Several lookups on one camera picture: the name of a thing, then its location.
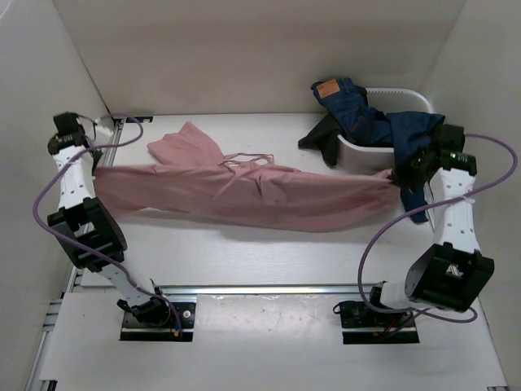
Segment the pink trousers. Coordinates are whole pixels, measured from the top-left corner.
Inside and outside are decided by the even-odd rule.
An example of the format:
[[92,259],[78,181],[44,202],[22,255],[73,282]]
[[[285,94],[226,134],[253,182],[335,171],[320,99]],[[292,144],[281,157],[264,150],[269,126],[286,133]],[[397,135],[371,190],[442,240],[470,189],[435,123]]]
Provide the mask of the pink trousers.
[[224,155],[190,122],[148,144],[152,165],[102,167],[98,198],[115,217],[144,209],[185,213],[239,225],[321,232],[394,209],[389,171],[324,175],[277,165],[270,154]]

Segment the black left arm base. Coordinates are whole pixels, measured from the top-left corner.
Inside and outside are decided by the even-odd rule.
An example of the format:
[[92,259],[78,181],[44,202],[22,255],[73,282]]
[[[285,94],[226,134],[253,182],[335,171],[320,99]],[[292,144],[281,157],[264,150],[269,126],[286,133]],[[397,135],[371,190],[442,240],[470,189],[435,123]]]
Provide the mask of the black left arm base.
[[153,342],[192,342],[196,302],[174,302],[173,312],[163,301],[151,298],[140,306],[130,307],[127,301],[117,305],[124,311],[120,340]]

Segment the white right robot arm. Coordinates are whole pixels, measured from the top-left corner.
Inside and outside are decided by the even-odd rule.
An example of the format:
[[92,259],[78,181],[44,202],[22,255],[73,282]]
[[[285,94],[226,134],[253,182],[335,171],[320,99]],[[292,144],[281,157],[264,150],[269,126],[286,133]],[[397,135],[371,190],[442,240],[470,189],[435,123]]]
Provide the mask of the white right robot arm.
[[493,259],[482,254],[475,235],[473,200],[469,197],[477,174],[476,159],[464,153],[463,128],[438,125],[431,142],[420,147],[391,175],[398,187],[425,187],[433,243],[409,268],[404,280],[373,287],[366,317],[383,326],[396,311],[452,310],[463,313],[490,280]]

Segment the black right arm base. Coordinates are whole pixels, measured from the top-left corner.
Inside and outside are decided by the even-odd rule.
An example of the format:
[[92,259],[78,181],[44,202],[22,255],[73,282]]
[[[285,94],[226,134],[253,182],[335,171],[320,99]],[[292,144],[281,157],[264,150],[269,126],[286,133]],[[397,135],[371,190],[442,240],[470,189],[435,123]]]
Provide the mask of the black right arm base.
[[363,301],[341,301],[333,307],[339,316],[344,345],[407,345],[420,342],[411,312],[382,314]]

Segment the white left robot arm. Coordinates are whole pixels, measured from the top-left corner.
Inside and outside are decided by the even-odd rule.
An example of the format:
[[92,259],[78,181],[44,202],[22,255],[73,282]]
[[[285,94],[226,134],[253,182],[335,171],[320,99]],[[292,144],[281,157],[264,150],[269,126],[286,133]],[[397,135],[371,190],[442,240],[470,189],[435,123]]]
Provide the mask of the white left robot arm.
[[72,264],[102,275],[123,296],[117,305],[140,323],[172,326],[174,311],[153,283],[141,284],[125,266],[125,236],[94,190],[94,171],[104,144],[89,137],[84,116],[64,112],[53,117],[56,133],[47,144],[58,170],[59,206],[45,224]]

